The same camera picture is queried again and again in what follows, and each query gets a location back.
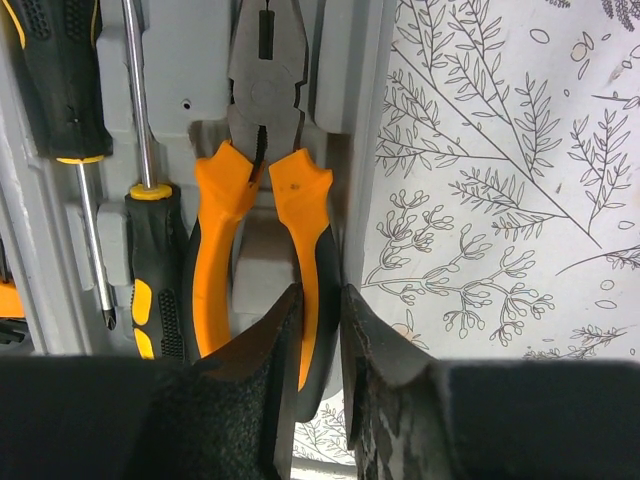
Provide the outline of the screwdriver bit set holder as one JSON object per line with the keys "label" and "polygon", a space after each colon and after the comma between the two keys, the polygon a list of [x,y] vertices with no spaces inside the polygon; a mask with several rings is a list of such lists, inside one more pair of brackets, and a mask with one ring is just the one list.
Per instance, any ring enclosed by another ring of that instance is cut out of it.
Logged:
{"label": "screwdriver bit set holder", "polygon": [[1,244],[1,344],[21,343],[28,333],[24,308]]}

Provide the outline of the orange black pliers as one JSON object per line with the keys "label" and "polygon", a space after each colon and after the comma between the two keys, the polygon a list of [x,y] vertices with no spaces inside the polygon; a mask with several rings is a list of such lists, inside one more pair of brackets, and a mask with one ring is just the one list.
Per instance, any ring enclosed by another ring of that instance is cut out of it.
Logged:
{"label": "orange black pliers", "polygon": [[200,199],[184,273],[188,353],[205,357],[231,338],[229,265],[253,208],[276,215],[295,249],[303,287],[297,419],[311,420],[329,379],[341,306],[339,250],[330,221],[330,170],[300,143],[308,42],[296,1],[244,1],[231,42],[228,137],[195,163]]}

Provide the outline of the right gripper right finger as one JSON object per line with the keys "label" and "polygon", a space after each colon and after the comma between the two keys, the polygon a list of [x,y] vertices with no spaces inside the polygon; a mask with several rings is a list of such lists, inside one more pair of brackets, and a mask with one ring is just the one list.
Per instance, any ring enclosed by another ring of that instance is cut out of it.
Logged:
{"label": "right gripper right finger", "polygon": [[362,479],[635,479],[639,366],[439,360],[341,293],[348,447]]}

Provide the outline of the small yellow black screwdriver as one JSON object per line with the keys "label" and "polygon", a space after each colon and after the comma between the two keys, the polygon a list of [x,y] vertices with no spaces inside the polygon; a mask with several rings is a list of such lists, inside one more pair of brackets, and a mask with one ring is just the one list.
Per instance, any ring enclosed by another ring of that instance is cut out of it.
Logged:
{"label": "small yellow black screwdriver", "polygon": [[145,359],[186,359],[180,329],[186,229],[181,191],[157,176],[155,139],[149,127],[142,27],[133,1],[122,12],[140,181],[125,197],[131,227],[131,316],[138,352]]}

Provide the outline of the grey plastic tool case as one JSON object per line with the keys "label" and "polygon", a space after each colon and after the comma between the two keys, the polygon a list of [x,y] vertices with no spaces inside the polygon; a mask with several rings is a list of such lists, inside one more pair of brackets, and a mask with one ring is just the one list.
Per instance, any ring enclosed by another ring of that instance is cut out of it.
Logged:
{"label": "grey plastic tool case", "polygon": [[[17,33],[1,8],[1,237],[34,350],[50,355],[133,355],[131,227],[125,197],[140,180],[122,5],[100,3],[97,55],[112,154],[88,167],[101,250],[116,313],[106,328],[85,237],[73,165],[46,152],[46,125]],[[186,228],[196,220],[194,176],[228,127],[226,73],[239,3],[140,1],[149,127],[157,175],[181,191]],[[373,140],[394,27],[390,1],[303,1],[308,42],[301,144],[333,174],[330,221],[341,271],[363,261]]]}

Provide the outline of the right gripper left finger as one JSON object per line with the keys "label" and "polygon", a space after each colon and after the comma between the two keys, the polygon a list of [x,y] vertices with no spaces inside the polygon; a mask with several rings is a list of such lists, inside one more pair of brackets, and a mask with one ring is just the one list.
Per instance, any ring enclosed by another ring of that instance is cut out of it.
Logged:
{"label": "right gripper left finger", "polygon": [[1,361],[5,479],[286,479],[302,288],[193,364],[106,356]]}

